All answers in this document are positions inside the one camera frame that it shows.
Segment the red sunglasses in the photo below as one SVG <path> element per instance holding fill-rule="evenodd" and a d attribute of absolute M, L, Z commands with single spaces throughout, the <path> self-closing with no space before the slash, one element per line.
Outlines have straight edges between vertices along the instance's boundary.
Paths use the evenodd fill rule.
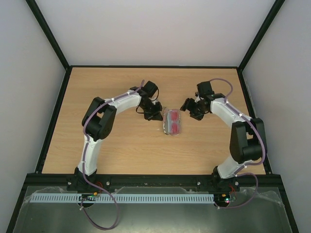
<path fill-rule="evenodd" d="M 180 113 L 178 110 L 170 110 L 168 114 L 169 134 L 178 135 L 180 133 Z"/>

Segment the american flag glasses case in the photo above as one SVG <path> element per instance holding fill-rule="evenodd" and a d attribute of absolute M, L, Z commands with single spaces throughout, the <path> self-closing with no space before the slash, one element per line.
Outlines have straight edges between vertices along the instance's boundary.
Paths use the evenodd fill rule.
<path fill-rule="evenodd" d="M 163 131 L 166 135 L 171 136 L 181 133 L 180 111 L 178 109 L 163 109 Z"/>

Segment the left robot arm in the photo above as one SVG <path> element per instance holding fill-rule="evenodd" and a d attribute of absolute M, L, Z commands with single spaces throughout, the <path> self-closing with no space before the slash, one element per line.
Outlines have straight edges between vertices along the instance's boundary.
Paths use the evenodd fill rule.
<path fill-rule="evenodd" d="M 112 131 L 115 117 L 130 109 L 141 108 L 145 120 L 162 121 L 162 105 L 154 94 L 159 94 L 157 85 L 151 81 L 132 87 L 124 94 L 102 99 L 96 97 L 91 102 L 82 120 L 84 146 L 81 160 L 74 175 L 68 178 L 68 190 L 86 191 L 95 185 L 97 161 L 104 140 Z"/>

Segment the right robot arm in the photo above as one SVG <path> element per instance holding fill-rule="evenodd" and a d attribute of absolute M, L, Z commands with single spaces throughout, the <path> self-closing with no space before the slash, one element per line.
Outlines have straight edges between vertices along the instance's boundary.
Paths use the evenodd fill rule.
<path fill-rule="evenodd" d="M 230 129 L 229 156 L 216 166 L 212 172 L 212 185 L 217 190 L 223 190 L 229 184 L 229 179 L 237 177 L 238 173 L 248 166 L 263 164 L 267 154 L 265 127 L 263 120 L 243 114 L 234 107 L 228 97 L 233 92 L 224 95 L 215 93 L 211 82 L 213 79 L 197 84 L 196 98 L 187 98 L 181 106 L 181 111 L 189 111 L 190 117 L 202 120 L 208 114 L 218 116 Z"/>

